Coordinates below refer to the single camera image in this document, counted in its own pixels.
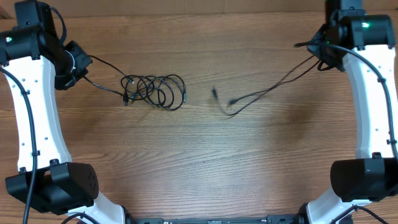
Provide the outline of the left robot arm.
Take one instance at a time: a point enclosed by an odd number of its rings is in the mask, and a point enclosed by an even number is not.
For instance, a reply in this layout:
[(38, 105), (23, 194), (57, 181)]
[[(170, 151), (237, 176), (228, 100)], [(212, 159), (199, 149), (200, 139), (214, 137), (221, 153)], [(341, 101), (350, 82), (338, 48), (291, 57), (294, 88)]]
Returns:
[(104, 196), (94, 168), (73, 162), (55, 99), (85, 77), (90, 57), (58, 35), (56, 10), (44, 2), (15, 4), (17, 25), (1, 33), (1, 71), (11, 89), (19, 134), (17, 175), (7, 192), (25, 210), (65, 215), (84, 223), (131, 223), (127, 210)]

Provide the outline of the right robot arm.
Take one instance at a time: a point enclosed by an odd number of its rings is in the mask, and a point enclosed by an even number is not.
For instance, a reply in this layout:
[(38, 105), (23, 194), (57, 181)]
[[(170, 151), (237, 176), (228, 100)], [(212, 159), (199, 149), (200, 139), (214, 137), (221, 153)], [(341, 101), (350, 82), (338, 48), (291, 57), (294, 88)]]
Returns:
[(396, 38), (391, 18), (361, 1), (325, 2), (325, 23), (305, 43), (319, 70), (346, 72), (356, 116), (356, 157), (335, 161), (331, 185), (288, 223), (351, 223), (352, 212), (397, 195)]

